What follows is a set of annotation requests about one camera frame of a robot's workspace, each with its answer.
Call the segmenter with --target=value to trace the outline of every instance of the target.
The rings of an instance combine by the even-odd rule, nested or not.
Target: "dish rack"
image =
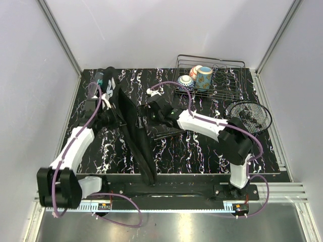
[[[190,88],[189,91],[192,95],[224,101],[237,101],[242,97],[246,82],[244,62],[180,54],[176,61],[176,80],[182,75],[189,75],[192,67],[197,65],[212,68],[213,74],[210,88]],[[178,87],[175,87],[175,93],[186,94]]]

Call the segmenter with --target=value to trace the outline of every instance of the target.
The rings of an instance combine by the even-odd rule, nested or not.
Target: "black fabric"
[[[146,166],[148,165],[149,173],[152,175],[153,179],[153,182],[151,184],[153,184],[155,182],[157,172],[146,128],[139,128],[136,126],[138,119],[137,107],[121,89],[119,91],[119,109],[123,115],[124,120],[127,123],[129,138],[127,138],[125,134],[126,130],[124,129],[124,127],[122,127],[122,131],[125,135],[126,142],[128,143],[131,152],[134,155],[134,160],[139,164],[139,170],[141,174],[143,174],[143,172],[146,170]],[[140,155],[138,154],[135,156],[133,149],[138,149]]]
[[[105,69],[101,88],[102,92],[108,95],[110,94],[109,91],[113,89],[113,93],[109,97],[109,103],[118,116],[126,122],[125,126],[120,127],[125,142],[131,150],[134,161],[138,164],[144,182],[148,185],[154,184],[157,172],[146,128],[136,126],[138,119],[137,106],[120,88],[120,81],[115,68],[108,67]]]

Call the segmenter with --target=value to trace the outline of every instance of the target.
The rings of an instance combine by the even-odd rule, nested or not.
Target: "table surface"
[[[122,90],[137,104],[146,103],[145,91],[152,85],[162,81],[175,80],[175,69],[119,69]],[[85,103],[86,86],[93,81],[96,70],[84,70],[76,95],[72,115],[65,135],[66,143],[73,124],[77,120]],[[247,69],[247,80],[244,82],[243,98],[258,101],[251,74]],[[173,86],[163,87],[167,101],[183,108],[187,107],[186,95],[175,94]],[[223,118],[224,108],[231,100],[212,100],[210,98],[193,97],[192,109],[198,113]],[[169,130],[165,126],[148,127],[148,136]],[[263,145],[264,154],[252,162],[250,172],[279,173],[279,166],[268,132],[257,136]],[[209,137],[187,131],[181,135],[154,142],[151,139],[154,161],[158,173],[229,173],[229,162],[217,153],[217,143]],[[258,153],[255,145],[253,152]],[[137,164],[133,162],[130,149],[123,140],[120,130],[103,129],[86,150],[78,173],[139,173]]]

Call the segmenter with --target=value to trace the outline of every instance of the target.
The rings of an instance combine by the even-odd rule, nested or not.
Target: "gray wall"
[[[19,241],[77,75],[36,1],[0,1],[0,240]]]
[[[255,68],[293,0],[46,0],[81,68],[174,67],[178,54]]]
[[[304,1],[261,78],[294,179],[323,235],[323,1]]]

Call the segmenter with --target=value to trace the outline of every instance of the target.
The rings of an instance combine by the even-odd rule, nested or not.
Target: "aluminum frame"
[[[271,106],[269,104],[267,95],[265,93],[260,75],[256,73],[256,70],[250,70],[250,72],[251,72],[253,83],[254,83],[255,88],[257,90],[257,96],[258,96],[260,104],[267,107],[270,113],[273,113]],[[271,142],[272,142],[274,150],[275,150],[276,159],[277,159],[278,164],[280,166],[280,170],[281,171],[286,170],[290,180],[293,182],[294,181],[293,175],[290,171],[290,166],[288,164],[288,158],[287,158],[286,152],[284,150],[284,147],[282,145],[282,140],[281,140],[280,135],[278,133],[275,117],[272,117],[272,118],[273,118],[273,123],[269,127],[268,132],[269,132],[269,136],[271,138]]]
[[[62,34],[55,18],[54,15],[52,14],[46,0],[36,0],[39,4],[40,9],[42,10],[42,12],[44,13],[45,17],[47,18],[47,21],[51,27],[51,29],[53,30],[57,40],[59,41],[59,43],[61,44],[62,49],[64,50],[67,58],[69,59],[73,69],[75,70],[75,72],[77,73],[78,76],[82,75],[83,70],[81,69],[81,67],[79,66],[76,58],[74,57],[69,45],[67,44],[66,39],[64,38],[64,35]]]
[[[288,25],[290,24],[290,22],[292,21],[293,17],[295,16],[297,10],[299,9],[299,7],[301,6],[303,0],[294,0],[291,4],[291,6],[289,7],[286,16],[284,17],[281,25],[279,26],[271,44],[269,45],[266,53],[264,54],[262,60],[260,61],[256,72],[258,74],[261,73],[261,71],[263,70],[264,66],[266,65],[270,55],[272,54],[272,52],[274,51],[277,43],[279,42],[279,40],[281,39],[283,33],[285,32],[285,30],[287,29]]]

